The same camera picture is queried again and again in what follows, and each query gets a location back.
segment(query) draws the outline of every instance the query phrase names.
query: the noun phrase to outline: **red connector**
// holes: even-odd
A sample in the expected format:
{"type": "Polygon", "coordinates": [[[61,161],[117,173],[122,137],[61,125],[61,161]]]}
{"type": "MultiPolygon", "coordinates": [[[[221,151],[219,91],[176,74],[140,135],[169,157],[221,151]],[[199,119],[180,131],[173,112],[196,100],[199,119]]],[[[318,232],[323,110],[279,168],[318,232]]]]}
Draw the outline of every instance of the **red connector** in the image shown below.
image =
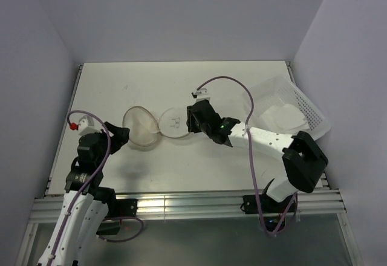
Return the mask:
{"type": "Polygon", "coordinates": [[[78,124],[75,124],[75,123],[70,124],[70,129],[71,130],[78,130],[78,124]]]}

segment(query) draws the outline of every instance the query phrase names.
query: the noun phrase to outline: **plastic basket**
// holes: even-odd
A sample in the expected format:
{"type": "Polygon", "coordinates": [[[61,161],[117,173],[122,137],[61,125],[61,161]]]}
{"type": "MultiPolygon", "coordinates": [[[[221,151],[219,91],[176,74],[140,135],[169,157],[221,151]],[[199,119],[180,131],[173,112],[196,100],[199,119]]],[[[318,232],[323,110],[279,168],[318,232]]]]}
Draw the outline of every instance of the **plastic basket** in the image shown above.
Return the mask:
{"type": "MultiPolygon", "coordinates": [[[[251,125],[262,129],[264,124],[259,122],[258,117],[268,110],[271,106],[282,106],[292,104],[308,119],[310,129],[306,130],[314,140],[317,140],[331,129],[331,125],[321,111],[308,99],[305,94],[296,87],[296,85],[284,77],[274,77],[266,80],[259,85],[249,88],[254,100],[254,113],[252,115],[251,125]]],[[[247,94],[243,95],[244,109],[250,111],[251,104],[247,94]]]]}

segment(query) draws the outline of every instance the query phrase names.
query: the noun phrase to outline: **glass panel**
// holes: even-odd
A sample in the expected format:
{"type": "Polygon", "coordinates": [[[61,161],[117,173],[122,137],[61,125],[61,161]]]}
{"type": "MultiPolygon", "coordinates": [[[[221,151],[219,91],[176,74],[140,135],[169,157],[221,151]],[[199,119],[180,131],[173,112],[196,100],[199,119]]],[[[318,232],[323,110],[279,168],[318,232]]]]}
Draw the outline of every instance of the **glass panel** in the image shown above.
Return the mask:
{"type": "MultiPolygon", "coordinates": [[[[28,265],[35,266],[47,246],[53,224],[41,224],[28,265]]],[[[123,224],[114,239],[136,231],[123,224]]],[[[336,215],[301,216],[277,238],[267,238],[256,217],[146,221],[133,241],[100,239],[89,248],[86,265],[351,265],[336,215]]]]}

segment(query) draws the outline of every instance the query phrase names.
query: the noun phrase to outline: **cable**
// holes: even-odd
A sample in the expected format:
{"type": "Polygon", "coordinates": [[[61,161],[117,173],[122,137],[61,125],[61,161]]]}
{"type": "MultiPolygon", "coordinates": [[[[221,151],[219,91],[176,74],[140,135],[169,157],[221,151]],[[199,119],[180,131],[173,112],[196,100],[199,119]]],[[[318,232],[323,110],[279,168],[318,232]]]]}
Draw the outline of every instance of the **cable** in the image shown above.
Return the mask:
{"type": "Polygon", "coordinates": [[[264,230],[264,233],[267,235],[267,236],[271,236],[271,237],[275,237],[277,233],[281,233],[285,230],[285,228],[283,228],[282,230],[279,230],[282,222],[284,221],[285,219],[285,216],[286,214],[288,213],[289,211],[289,208],[291,207],[291,204],[296,201],[296,210],[294,211],[293,213],[293,216],[291,217],[291,220],[290,222],[288,223],[291,224],[294,220],[294,217],[296,216],[296,212],[297,212],[297,202],[298,202],[298,199],[297,199],[297,192],[293,194],[292,198],[290,199],[287,207],[285,208],[284,212],[282,213],[282,216],[279,220],[279,223],[278,225],[276,226],[276,228],[274,229],[273,232],[270,232],[267,230],[267,227],[265,225],[265,221],[264,221],[264,216],[263,216],[263,211],[262,211],[262,206],[261,206],[261,200],[259,199],[259,190],[258,190],[258,185],[257,185],[257,182],[256,182],[256,177],[255,177],[255,168],[254,168],[254,158],[253,158],[253,142],[252,142],[252,135],[250,133],[250,128],[249,128],[249,121],[250,121],[250,118],[251,116],[253,115],[253,111],[254,111],[254,100],[253,100],[253,96],[251,94],[251,92],[249,91],[249,89],[243,84],[241,83],[239,80],[236,80],[234,79],[233,77],[229,77],[229,76],[218,76],[218,77],[213,77],[212,79],[209,79],[208,81],[204,82],[203,84],[201,84],[198,88],[197,88],[197,91],[200,90],[202,87],[204,87],[205,85],[207,85],[208,83],[212,82],[213,80],[218,80],[218,79],[228,79],[228,80],[232,80],[236,83],[238,83],[241,87],[244,88],[244,90],[246,91],[247,95],[249,96],[249,99],[250,99],[250,102],[251,102],[251,110],[249,112],[249,114],[247,115],[247,118],[246,118],[246,121],[245,121],[245,124],[246,124],[246,133],[247,133],[247,137],[248,137],[248,140],[249,140],[249,162],[250,162],[250,170],[251,170],[251,173],[252,173],[252,179],[253,179],[253,185],[254,185],[254,191],[255,191],[255,198],[256,198],[256,204],[257,204],[257,208],[258,208],[258,214],[259,214],[259,220],[261,221],[261,225],[262,225],[262,228],[264,230]]]}
{"type": "Polygon", "coordinates": [[[106,242],[111,242],[111,243],[123,243],[123,242],[128,242],[130,240],[133,240],[134,238],[140,236],[140,234],[143,232],[144,230],[144,222],[139,219],[138,217],[136,216],[118,216],[118,217],[115,217],[115,218],[106,218],[104,219],[104,221],[115,221],[115,220],[122,220],[122,219],[134,219],[136,221],[138,221],[140,224],[141,224],[141,228],[138,230],[138,232],[136,234],[134,234],[133,236],[129,237],[129,238],[126,238],[126,239],[122,239],[122,240],[112,240],[112,239],[108,239],[108,238],[105,238],[105,237],[102,237],[102,236],[98,236],[98,238],[100,238],[101,240],[104,240],[106,242]]]}
{"type": "Polygon", "coordinates": [[[83,190],[85,190],[85,188],[90,184],[90,182],[92,182],[92,180],[94,179],[94,177],[103,169],[108,157],[109,157],[109,154],[110,154],[110,146],[111,146],[111,139],[110,139],[110,135],[109,135],[109,130],[108,128],[106,127],[106,125],[104,124],[104,122],[99,119],[97,116],[95,116],[94,114],[92,113],[89,113],[89,112],[86,112],[86,111],[82,111],[82,110],[73,110],[73,111],[70,111],[68,114],[67,114],[67,123],[69,125],[71,125],[71,122],[70,122],[70,116],[73,115],[74,113],[81,113],[81,114],[85,114],[85,115],[88,115],[92,118],[94,118],[95,120],[97,120],[101,125],[102,125],[102,128],[105,130],[105,133],[106,133],[106,137],[108,139],[108,147],[107,147],[107,150],[106,150],[106,153],[105,153],[105,156],[103,157],[103,160],[102,162],[99,164],[99,166],[97,167],[97,169],[93,172],[93,174],[90,176],[90,178],[83,184],[83,186],[81,186],[81,188],[77,191],[77,193],[75,194],[73,200],[70,202],[70,205],[68,206],[67,208],[67,212],[68,212],[68,215],[65,215],[63,221],[62,221],[62,224],[60,225],[60,228],[59,228],[59,231],[58,231],[58,234],[56,236],[56,239],[55,239],[55,242],[54,242],[54,245],[53,245],[53,249],[51,251],[51,257],[49,260],[48,260],[48,263],[47,263],[47,266],[51,266],[51,263],[53,262],[53,259],[54,259],[54,255],[55,255],[55,252],[59,246],[59,242],[60,242],[60,239],[63,235],[63,231],[65,230],[65,227],[66,227],[66,223],[67,223],[67,220],[71,214],[71,210],[73,209],[74,207],[74,204],[75,202],[77,201],[78,197],[80,196],[80,194],[83,192],[83,190]]]}

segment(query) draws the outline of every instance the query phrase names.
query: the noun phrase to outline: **black bracket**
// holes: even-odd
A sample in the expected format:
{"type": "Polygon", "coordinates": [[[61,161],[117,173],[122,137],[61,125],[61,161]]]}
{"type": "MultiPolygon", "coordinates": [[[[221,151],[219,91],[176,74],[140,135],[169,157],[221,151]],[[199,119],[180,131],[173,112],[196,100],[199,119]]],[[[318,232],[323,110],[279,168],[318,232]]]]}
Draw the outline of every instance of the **black bracket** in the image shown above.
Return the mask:
{"type": "MultiPolygon", "coordinates": [[[[273,203],[271,203],[271,207],[265,206],[265,198],[262,195],[259,195],[260,200],[261,200],[261,206],[262,206],[262,211],[263,213],[282,213],[284,212],[286,206],[288,205],[291,196],[286,198],[283,202],[281,203],[275,203],[276,207],[273,207],[273,203]]],[[[294,213],[296,209],[296,204],[293,203],[290,208],[288,213],[294,213]]],[[[252,215],[252,214],[257,214],[258,213],[258,205],[256,204],[256,198],[255,195],[244,195],[243,196],[243,204],[241,206],[241,210],[246,214],[246,215],[252,215]]]]}
{"type": "MultiPolygon", "coordinates": [[[[137,214],[137,199],[126,198],[117,199],[113,210],[106,216],[106,218],[115,218],[118,216],[136,216],[137,214]]],[[[98,228],[97,235],[108,236],[118,234],[121,228],[120,221],[103,222],[98,228]]]]}
{"type": "Polygon", "coordinates": [[[232,147],[229,135],[235,124],[240,122],[234,118],[221,118],[208,100],[202,100],[187,107],[188,132],[203,132],[217,144],[232,147]]]}

